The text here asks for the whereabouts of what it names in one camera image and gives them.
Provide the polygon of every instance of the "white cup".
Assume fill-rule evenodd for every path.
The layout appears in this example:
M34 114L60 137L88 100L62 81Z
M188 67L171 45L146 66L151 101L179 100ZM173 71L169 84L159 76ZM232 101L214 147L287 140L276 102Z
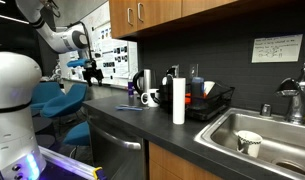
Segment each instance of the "white cup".
M263 138L251 131L239 131L237 151L252 157L258 157Z
M158 93L159 89L148 89L147 93L143 93L141 95L141 102L143 104L147 104L149 107L158 107L160 104L160 93Z
M215 82L213 81L204 81L204 92L205 94L209 94L211 89L213 88Z

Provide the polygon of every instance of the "black backsplash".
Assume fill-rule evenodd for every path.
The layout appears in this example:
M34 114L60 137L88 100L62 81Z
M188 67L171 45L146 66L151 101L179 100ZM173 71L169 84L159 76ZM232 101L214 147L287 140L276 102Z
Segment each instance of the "black backsplash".
M251 63L256 38L303 34L298 62ZM180 65L180 76L189 78L190 64L199 65L199 76L236 88L232 106L285 114L289 99L275 90L287 77L298 78L305 62L305 7L260 11L220 22L161 34L139 42L142 68L156 71L157 82L167 68Z

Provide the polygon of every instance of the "electric kettle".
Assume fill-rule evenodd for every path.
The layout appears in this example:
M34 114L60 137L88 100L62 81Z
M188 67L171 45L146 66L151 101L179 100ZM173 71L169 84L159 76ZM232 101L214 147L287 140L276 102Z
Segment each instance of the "electric kettle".
M134 75L133 86L141 96L143 93L146 93L148 89L151 89L151 81L151 70L144 69Z

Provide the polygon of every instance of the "stainless steel sink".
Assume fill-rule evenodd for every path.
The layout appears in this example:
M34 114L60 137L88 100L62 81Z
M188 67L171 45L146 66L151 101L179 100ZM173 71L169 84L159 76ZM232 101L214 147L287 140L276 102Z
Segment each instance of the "stainless steel sink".
M263 137L257 158L236 151L240 130ZM259 112L231 108L194 140L291 179L305 179L305 126L285 122L282 116L262 117Z

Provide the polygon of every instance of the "wooden cabinet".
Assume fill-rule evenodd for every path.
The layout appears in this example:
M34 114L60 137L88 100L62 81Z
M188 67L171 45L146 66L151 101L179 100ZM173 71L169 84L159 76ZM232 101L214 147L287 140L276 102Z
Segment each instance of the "wooden cabinet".
M133 32L181 18L178 0L110 0L112 37Z
M217 180L219 177L149 143L150 180Z
M206 11L238 0L182 0L182 17Z
M301 1L109 0L112 37L136 41L298 2Z
M137 31L136 0L110 0L112 37L120 37Z
M137 0L138 30L181 18L181 1Z

